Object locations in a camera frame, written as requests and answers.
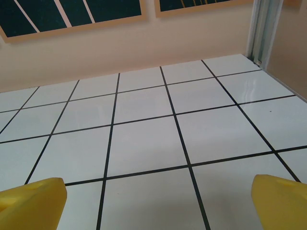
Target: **white floor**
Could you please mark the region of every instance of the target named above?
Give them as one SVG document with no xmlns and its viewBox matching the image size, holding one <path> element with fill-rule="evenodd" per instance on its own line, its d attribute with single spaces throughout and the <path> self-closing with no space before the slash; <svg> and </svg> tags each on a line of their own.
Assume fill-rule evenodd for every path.
<svg viewBox="0 0 307 230">
<path fill-rule="evenodd" d="M 307 104 L 242 55 L 0 93 L 0 190 L 62 177 L 59 230 L 260 230 L 254 176 L 306 161 Z"/>
</svg>

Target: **yellow object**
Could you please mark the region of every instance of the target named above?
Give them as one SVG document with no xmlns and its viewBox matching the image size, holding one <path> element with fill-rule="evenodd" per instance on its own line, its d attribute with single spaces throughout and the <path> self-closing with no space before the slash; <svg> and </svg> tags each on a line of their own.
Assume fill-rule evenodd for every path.
<svg viewBox="0 0 307 230">
<path fill-rule="evenodd" d="M 307 184 L 256 175 L 251 196 L 264 230 L 307 229 Z"/>
<path fill-rule="evenodd" d="M 56 230 L 66 198 L 61 178 L 0 192 L 0 230 Z"/>
</svg>

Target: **wooden frame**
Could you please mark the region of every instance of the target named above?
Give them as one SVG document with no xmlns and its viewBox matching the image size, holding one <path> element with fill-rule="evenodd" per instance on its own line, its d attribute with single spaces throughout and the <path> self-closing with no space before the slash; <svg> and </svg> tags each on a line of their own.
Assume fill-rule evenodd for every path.
<svg viewBox="0 0 307 230">
<path fill-rule="evenodd" d="M 15 36 L 15 37 L 7 37 L 5 32 L 0 26 L 0 35 L 3 38 L 5 43 L 18 43 L 18 42 L 34 40 L 34 39 L 39 39 L 39 38 L 45 38 L 45 37 L 51 37 L 51 36 L 57 36 L 57 35 L 65 35 L 65 34 L 74 33 L 74 32 L 81 32 L 81 31 L 93 30 L 97 28 L 116 26 L 120 24 L 146 21 L 147 20 L 146 2 L 145 0 L 139 0 L 139 1 L 140 1 L 140 7 L 141 7 L 141 15 L 138 15 L 138 16 L 114 19 L 114 20 L 99 22 L 99 23 L 67 27 L 67 28 L 62 28 L 62 29 L 57 29 L 57 30 L 34 33 L 34 34 L 25 34 L 25 35 L 20 35 L 20 36 Z"/>
<path fill-rule="evenodd" d="M 253 2 L 254 0 L 232 0 L 232 1 L 206 4 L 206 5 L 201 5 L 201 6 L 181 8 L 181 9 L 171 10 L 171 11 L 161 11 L 160 0 L 154 0 L 154 5 L 155 5 L 156 17 L 163 18 L 163 17 L 176 16 L 176 15 L 185 14 L 185 13 L 212 11 L 212 10 L 216 10 L 216 9 L 220 9 L 224 7 L 243 5 L 247 3 L 253 3 Z"/>
</svg>

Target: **white tile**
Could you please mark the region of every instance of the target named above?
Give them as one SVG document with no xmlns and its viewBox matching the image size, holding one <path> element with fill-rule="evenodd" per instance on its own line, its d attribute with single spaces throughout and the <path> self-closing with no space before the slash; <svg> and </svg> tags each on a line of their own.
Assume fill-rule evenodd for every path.
<svg viewBox="0 0 307 230">
<path fill-rule="evenodd" d="M 61 177 L 65 183 L 104 176 L 110 127 L 54 135 L 31 182 Z"/>
<path fill-rule="evenodd" d="M 20 109 L 36 88 L 0 93 L 0 112 Z"/>
<path fill-rule="evenodd" d="M 236 106 L 177 117 L 192 163 L 270 151 Z"/>
<path fill-rule="evenodd" d="M 107 181 L 100 229 L 205 229 L 189 170 Z"/>
<path fill-rule="evenodd" d="M 241 107 L 275 149 L 307 144 L 307 104 L 298 97 Z"/>
<path fill-rule="evenodd" d="M 24 185 L 47 137 L 0 144 L 0 191 Z"/>
<path fill-rule="evenodd" d="M 300 179 L 300 181 L 307 184 L 307 149 L 281 152 L 279 155 L 287 163 L 294 174 Z"/>
<path fill-rule="evenodd" d="M 193 170 L 212 230 L 262 230 L 250 195 L 254 177 L 269 174 L 293 180 L 275 155 L 203 165 Z"/>
<path fill-rule="evenodd" d="M 119 93 L 115 123 L 172 114 L 164 86 Z"/>
<path fill-rule="evenodd" d="M 71 99 L 115 93 L 118 74 L 80 80 Z"/>
<path fill-rule="evenodd" d="M 94 230 L 102 182 L 67 186 L 67 201 L 57 230 Z"/>
<path fill-rule="evenodd" d="M 50 134 L 65 103 L 22 109 L 0 135 L 0 141 Z"/>
<path fill-rule="evenodd" d="M 169 85 L 176 113 L 234 104 L 216 79 Z"/>
<path fill-rule="evenodd" d="M 162 66 L 167 84 L 213 77 L 201 61 Z"/>
<path fill-rule="evenodd" d="M 0 113 L 0 132 L 10 121 L 10 119 L 17 113 L 17 111 Z"/>
<path fill-rule="evenodd" d="M 187 164 L 173 117 L 114 126 L 108 176 Z"/>
<path fill-rule="evenodd" d="M 55 133 L 111 124 L 115 95 L 69 102 Z"/>
<path fill-rule="evenodd" d="M 157 85 L 164 85 L 159 67 L 121 73 L 118 91 L 136 90 Z"/>
<path fill-rule="evenodd" d="M 238 103 L 293 95 L 264 71 L 225 76 L 219 80 Z"/>
<path fill-rule="evenodd" d="M 25 104 L 25 108 L 51 104 L 57 102 L 65 102 L 68 100 L 77 81 L 70 81 L 54 85 L 41 86 Z"/>
<path fill-rule="evenodd" d="M 206 59 L 204 62 L 215 74 L 215 76 L 259 69 L 258 66 L 256 66 L 242 54 Z"/>
</svg>

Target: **wall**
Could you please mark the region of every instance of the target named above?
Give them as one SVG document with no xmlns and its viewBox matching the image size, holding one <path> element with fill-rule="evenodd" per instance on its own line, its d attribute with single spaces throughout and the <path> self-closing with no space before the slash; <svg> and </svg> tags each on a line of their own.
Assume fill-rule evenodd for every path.
<svg viewBox="0 0 307 230">
<path fill-rule="evenodd" d="M 307 0 L 283 6 L 267 71 L 307 99 Z"/>
<path fill-rule="evenodd" d="M 0 92 L 245 53 L 252 4 L 51 37 L 0 39 Z"/>
</svg>

